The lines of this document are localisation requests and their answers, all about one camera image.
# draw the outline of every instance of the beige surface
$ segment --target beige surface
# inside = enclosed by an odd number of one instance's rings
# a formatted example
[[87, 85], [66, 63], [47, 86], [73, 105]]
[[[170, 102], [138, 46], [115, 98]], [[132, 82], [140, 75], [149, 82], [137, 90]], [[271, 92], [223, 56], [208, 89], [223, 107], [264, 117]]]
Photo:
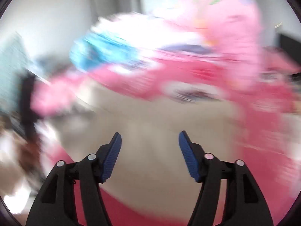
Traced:
[[182, 130], [206, 152], [235, 160], [233, 119], [238, 110], [230, 102], [149, 102], [109, 91], [92, 80], [82, 85], [78, 97], [95, 113], [52, 121], [62, 145], [80, 161], [119, 132], [122, 148], [103, 188], [135, 210], [190, 218], [201, 186], [190, 177], [180, 151]]

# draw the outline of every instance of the blue gripper pad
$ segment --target blue gripper pad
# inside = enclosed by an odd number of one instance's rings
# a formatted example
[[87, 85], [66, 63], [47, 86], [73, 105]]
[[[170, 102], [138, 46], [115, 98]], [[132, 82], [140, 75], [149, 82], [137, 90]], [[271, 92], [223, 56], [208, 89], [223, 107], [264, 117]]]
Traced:
[[179, 135], [179, 145], [184, 156], [186, 166], [190, 173], [190, 176], [195, 179], [196, 182], [200, 179], [199, 174], [199, 162], [194, 155], [191, 148], [191, 141], [185, 131], [180, 132]]
[[121, 135], [119, 133], [115, 133], [111, 142], [100, 146], [97, 151], [96, 155], [99, 157], [99, 161], [103, 169], [101, 175], [103, 182], [111, 177], [120, 149]]

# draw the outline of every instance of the ribbed blue pad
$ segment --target ribbed blue pad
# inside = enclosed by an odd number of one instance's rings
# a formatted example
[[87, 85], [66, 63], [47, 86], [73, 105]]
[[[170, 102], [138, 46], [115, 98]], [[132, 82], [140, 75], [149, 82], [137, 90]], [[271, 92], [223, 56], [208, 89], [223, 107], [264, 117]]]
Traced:
[[111, 177], [120, 149], [121, 149], [121, 135], [118, 134], [118, 136], [116, 137], [114, 143], [110, 148], [110, 151], [108, 152], [108, 155], [106, 156], [106, 159], [103, 162], [103, 174], [102, 174], [103, 182], [105, 182], [108, 178]]
[[182, 154], [184, 156], [188, 171], [190, 173], [190, 176], [195, 179], [196, 182], [198, 182], [200, 175], [199, 175], [199, 163], [197, 159], [195, 158], [195, 155], [192, 152], [192, 149], [189, 145], [188, 140], [185, 138], [185, 135], [183, 132], [179, 135], [179, 145], [182, 151]]

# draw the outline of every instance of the light blue fabric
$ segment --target light blue fabric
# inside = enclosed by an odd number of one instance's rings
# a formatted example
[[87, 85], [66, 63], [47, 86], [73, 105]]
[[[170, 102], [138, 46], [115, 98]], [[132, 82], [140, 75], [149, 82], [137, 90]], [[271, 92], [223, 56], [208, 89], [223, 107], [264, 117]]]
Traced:
[[15, 34], [0, 48], [0, 109], [17, 111], [20, 80], [26, 73], [29, 59], [22, 38]]
[[77, 40], [70, 51], [71, 62], [85, 71], [104, 63], [130, 63], [136, 59], [137, 49], [108, 31], [88, 33]]

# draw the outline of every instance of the silver screw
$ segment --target silver screw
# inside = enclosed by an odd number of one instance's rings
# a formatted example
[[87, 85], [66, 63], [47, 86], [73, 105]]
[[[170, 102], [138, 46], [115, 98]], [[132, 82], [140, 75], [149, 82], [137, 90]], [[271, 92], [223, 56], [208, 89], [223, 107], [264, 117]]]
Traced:
[[88, 155], [88, 160], [90, 160], [90, 161], [95, 160], [95, 158], [96, 158], [96, 155], [95, 155], [95, 154], [90, 154], [90, 155]]
[[212, 160], [214, 158], [214, 155], [212, 155], [211, 153], [206, 153], [204, 156], [208, 160]]
[[236, 164], [239, 165], [239, 166], [241, 166], [241, 167], [243, 167], [243, 166], [244, 166], [244, 161], [242, 161], [242, 160], [237, 160], [237, 161], [236, 161]]
[[64, 161], [58, 161], [58, 162], [57, 162], [57, 166], [58, 166], [58, 167], [62, 167], [64, 164], [65, 164]]

